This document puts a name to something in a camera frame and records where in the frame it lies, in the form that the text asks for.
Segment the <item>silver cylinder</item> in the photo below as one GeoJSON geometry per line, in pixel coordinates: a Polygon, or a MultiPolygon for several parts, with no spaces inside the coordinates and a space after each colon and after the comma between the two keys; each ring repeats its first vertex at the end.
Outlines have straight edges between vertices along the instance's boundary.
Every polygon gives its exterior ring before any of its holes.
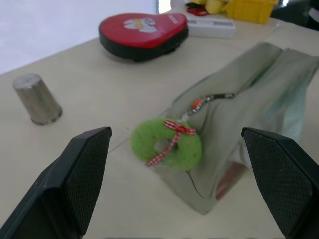
{"type": "Polygon", "coordinates": [[[20,76],[13,82],[13,88],[35,124],[53,123],[62,115],[61,106],[39,75],[20,76]]]}

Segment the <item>canvas bag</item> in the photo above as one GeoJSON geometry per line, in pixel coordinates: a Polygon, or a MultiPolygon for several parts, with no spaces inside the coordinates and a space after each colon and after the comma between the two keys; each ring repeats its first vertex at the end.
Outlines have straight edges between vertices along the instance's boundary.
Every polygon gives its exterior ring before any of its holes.
{"type": "Polygon", "coordinates": [[[243,127],[299,140],[306,90],[318,62],[318,57],[260,43],[189,88],[173,102],[168,118],[180,119],[206,95],[236,97],[212,101],[188,120],[202,140],[202,160],[194,169],[159,165],[155,171],[193,209],[208,213],[250,165],[243,127]]]}

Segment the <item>yellow toy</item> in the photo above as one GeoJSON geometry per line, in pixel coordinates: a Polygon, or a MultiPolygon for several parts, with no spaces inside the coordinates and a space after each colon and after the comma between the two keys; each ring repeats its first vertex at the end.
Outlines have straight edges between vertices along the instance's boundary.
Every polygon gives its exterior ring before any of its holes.
{"type": "Polygon", "coordinates": [[[222,10],[227,17],[266,24],[278,0],[232,0],[222,10]]]}
{"type": "Polygon", "coordinates": [[[209,14],[218,14],[222,12],[225,5],[226,2],[222,0],[207,0],[205,8],[209,14]]]}

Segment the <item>red heart-shaped case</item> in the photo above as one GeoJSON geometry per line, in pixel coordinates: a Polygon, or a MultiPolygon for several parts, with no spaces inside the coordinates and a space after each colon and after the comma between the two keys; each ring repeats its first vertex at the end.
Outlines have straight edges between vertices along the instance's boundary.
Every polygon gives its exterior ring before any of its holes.
{"type": "Polygon", "coordinates": [[[187,38],[187,18],[181,13],[119,14],[102,21],[99,33],[110,53],[145,61],[174,51],[187,38]]]}

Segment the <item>red gingham ribbon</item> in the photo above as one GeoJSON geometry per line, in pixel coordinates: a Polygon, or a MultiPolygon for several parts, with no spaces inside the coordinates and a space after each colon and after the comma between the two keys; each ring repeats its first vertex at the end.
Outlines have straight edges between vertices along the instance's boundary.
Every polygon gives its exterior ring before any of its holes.
{"type": "Polygon", "coordinates": [[[155,156],[154,158],[152,158],[149,162],[147,162],[145,165],[146,167],[151,167],[151,166],[155,166],[157,164],[159,164],[164,158],[165,156],[171,151],[171,149],[174,147],[174,145],[179,141],[182,133],[186,133],[189,135],[195,135],[196,134],[196,130],[194,128],[186,128],[185,126],[179,124],[179,123],[174,123],[172,121],[166,120],[163,122],[163,124],[172,129],[175,130],[177,132],[177,134],[175,134],[173,140],[171,141],[171,143],[169,144],[169,146],[160,154],[158,154],[157,156],[155,156]]]}

